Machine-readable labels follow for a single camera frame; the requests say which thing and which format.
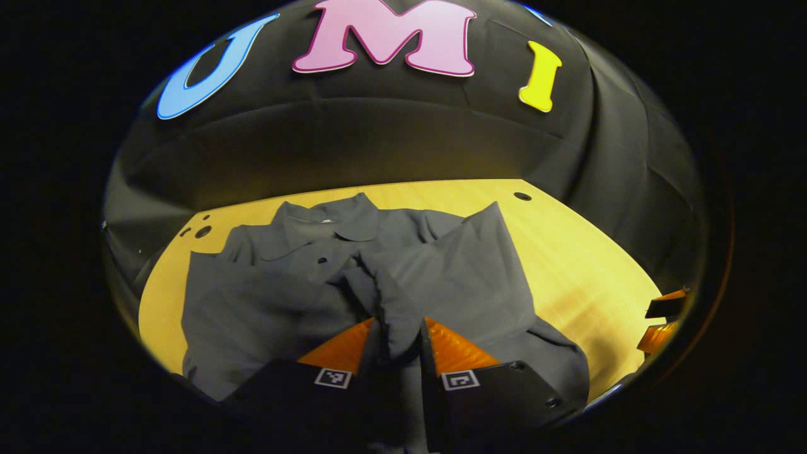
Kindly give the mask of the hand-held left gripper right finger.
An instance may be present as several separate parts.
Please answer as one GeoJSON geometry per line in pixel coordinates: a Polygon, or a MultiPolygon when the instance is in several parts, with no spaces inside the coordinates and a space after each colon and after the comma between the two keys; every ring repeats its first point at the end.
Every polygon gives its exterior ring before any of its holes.
{"type": "Polygon", "coordinates": [[[526,362],[501,362],[429,317],[421,322],[420,343],[429,451],[512,446],[577,411],[526,362]]]}

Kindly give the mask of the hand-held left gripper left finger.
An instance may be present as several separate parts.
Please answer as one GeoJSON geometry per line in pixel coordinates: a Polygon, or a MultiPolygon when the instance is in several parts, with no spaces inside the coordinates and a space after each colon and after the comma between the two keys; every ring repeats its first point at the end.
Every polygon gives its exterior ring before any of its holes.
{"type": "Polygon", "coordinates": [[[298,360],[271,360],[220,405],[274,439],[361,442],[361,360],[373,325],[372,317],[357,323],[298,360]]]}

